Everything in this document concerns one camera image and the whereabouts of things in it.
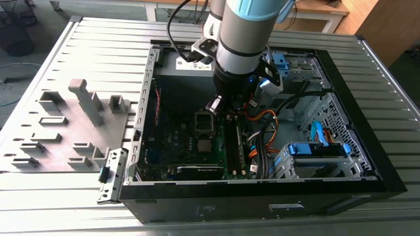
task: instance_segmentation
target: blue cable on floor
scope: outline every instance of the blue cable on floor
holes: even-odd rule
[[[8,106],[8,105],[12,105],[12,104],[15,104],[15,103],[19,102],[19,101],[20,101],[20,98],[19,98],[16,101],[11,102],[11,103],[7,103],[7,104],[4,104],[4,105],[0,105],[0,107],[5,107],[5,106]]]

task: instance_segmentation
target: red wire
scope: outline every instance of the red wire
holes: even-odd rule
[[[157,106],[156,106],[156,114],[155,114],[155,123],[156,123],[157,118],[159,118],[159,111],[160,111],[160,94],[159,94],[157,88],[155,89],[155,92],[157,96]]]

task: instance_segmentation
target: sticker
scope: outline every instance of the sticker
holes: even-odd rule
[[[249,105],[252,105],[253,107],[256,107],[256,106],[257,106],[257,103],[256,103],[253,100],[251,100],[251,101],[249,101]]]
[[[211,64],[205,65],[203,62],[185,62],[185,60],[179,57],[176,59],[176,70],[211,70]]]
[[[256,171],[257,171],[257,166],[256,166],[256,165],[251,165],[249,171],[253,172],[253,173],[256,173]]]

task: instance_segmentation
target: aluminum slotted table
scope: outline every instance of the aluminum slotted table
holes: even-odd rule
[[[197,26],[173,24],[172,31],[176,40],[196,41],[201,37]],[[165,23],[72,18],[0,132],[0,170],[11,168],[5,162],[20,151],[16,145],[33,132],[31,122],[39,121],[43,112],[36,101],[40,93],[60,89],[69,79],[85,79],[88,90],[96,91],[99,99],[121,95],[132,102],[123,134],[123,146],[129,148],[135,102],[140,99],[151,39],[168,39]],[[80,231],[108,232],[109,235],[116,232],[139,235],[139,231],[144,231],[144,235],[157,235],[149,232],[155,230],[171,235],[237,232],[241,235],[416,234],[420,224],[420,113],[411,99],[367,42],[355,36],[275,31],[269,43],[329,51],[407,185],[407,193],[331,217],[143,225],[123,205],[96,205],[97,169],[55,170],[55,163],[40,160],[44,169],[0,175],[0,232],[40,235]]]

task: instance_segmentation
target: metal bracket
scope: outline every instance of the metal bracket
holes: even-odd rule
[[[108,153],[105,166],[100,171],[100,190],[97,204],[119,204],[123,174],[128,151],[124,148],[115,149]]]
[[[267,61],[264,61],[263,57],[260,57],[260,63],[259,63],[257,68],[255,70],[255,75],[268,79],[268,81],[275,86],[280,86],[281,85],[279,71],[271,64],[268,64]]]

